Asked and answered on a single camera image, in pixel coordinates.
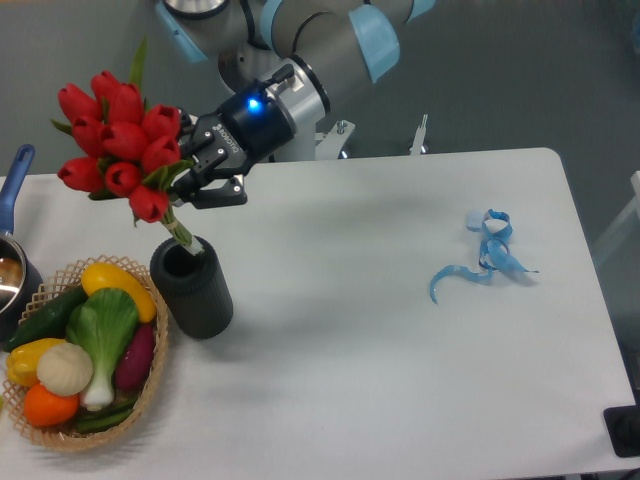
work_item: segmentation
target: blue pot handle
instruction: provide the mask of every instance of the blue pot handle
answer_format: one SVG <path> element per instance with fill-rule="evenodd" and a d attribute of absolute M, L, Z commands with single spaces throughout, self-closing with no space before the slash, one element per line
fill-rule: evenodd
<path fill-rule="evenodd" d="M 11 164 L 9 175 L 0 191 L 0 234 L 13 233 L 13 212 L 18 192 L 36 154 L 33 145 L 22 145 Z"/>

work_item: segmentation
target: green cucumber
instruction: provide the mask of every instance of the green cucumber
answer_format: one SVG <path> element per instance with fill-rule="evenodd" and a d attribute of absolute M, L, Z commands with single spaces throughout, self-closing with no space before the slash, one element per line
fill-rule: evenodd
<path fill-rule="evenodd" d="M 3 346 L 5 352 L 41 338 L 64 338 L 71 312 L 87 300 L 81 286 L 68 288 L 48 301 L 18 325 L 16 333 Z"/>
<path fill-rule="evenodd" d="M 76 432 L 84 435 L 87 433 L 98 433 L 109 430 L 111 427 L 120 425 L 133 412 L 133 408 L 128 408 L 111 415 L 94 417 L 85 417 L 76 420 L 74 429 Z"/>

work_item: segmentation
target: curly blue ribbon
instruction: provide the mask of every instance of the curly blue ribbon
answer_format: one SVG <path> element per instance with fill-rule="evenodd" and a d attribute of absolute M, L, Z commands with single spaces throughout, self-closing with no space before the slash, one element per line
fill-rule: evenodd
<path fill-rule="evenodd" d="M 492 232 L 487 225 L 487 220 L 491 219 L 502 220 L 505 222 L 505 226 L 496 232 Z M 513 227 L 511 226 L 511 218 L 505 212 L 496 212 L 489 209 L 484 214 L 479 228 L 474 225 L 468 225 L 467 228 L 471 231 L 481 231 L 483 233 L 484 238 L 480 242 L 478 265 L 484 268 L 486 272 L 475 273 L 462 265 L 447 265 L 433 276 L 429 284 L 429 294 L 433 303 L 438 303 L 436 299 L 436 284 L 451 275 L 461 276 L 474 283 L 488 284 L 493 277 L 494 271 L 500 271 L 507 275 L 517 272 L 539 273 L 538 270 L 527 270 L 511 255 L 509 238 L 513 234 Z"/>

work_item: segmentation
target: tulip bouquet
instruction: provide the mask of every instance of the tulip bouquet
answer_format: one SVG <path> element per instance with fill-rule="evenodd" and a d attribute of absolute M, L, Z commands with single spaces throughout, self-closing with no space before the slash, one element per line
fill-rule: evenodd
<path fill-rule="evenodd" d="M 93 96 L 73 83 L 58 92 L 69 124 L 52 120 L 71 135 L 84 156 L 68 160 L 58 177 L 91 200 L 126 198 L 134 222 L 160 222 L 192 254 L 198 240 L 176 220 L 167 193 L 176 175 L 191 168 L 178 144 L 180 112 L 166 105 L 147 107 L 140 93 L 146 39 L 138 48 L 128 82 L 103 71 L 91 79 Z"/>

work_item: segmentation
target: black vase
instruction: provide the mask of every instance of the black vase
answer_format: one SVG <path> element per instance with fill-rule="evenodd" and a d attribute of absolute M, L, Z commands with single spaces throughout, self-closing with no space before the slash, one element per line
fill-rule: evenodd
<path fill-rule="evenodd" d="M 180 329 L 211 338 L 231 322 L 233 301 L 213 247 L 196 237 L 204 252 L 191 255 L 173 238 L 153 253 L 149 273 Z"/>

